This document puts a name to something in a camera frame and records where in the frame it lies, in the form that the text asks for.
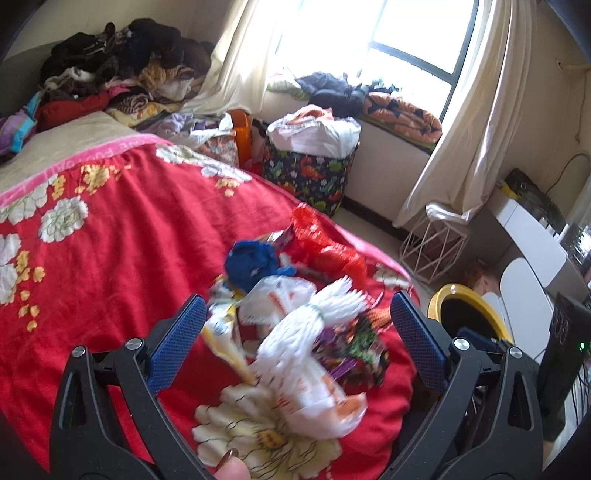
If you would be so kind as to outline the person's left hand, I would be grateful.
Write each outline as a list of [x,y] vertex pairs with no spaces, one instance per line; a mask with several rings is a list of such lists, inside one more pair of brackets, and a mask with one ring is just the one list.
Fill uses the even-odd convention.
[[215,467],[216,480],[250,480],[249,468],[238,458],[238,450],[231,448],[225,452]]

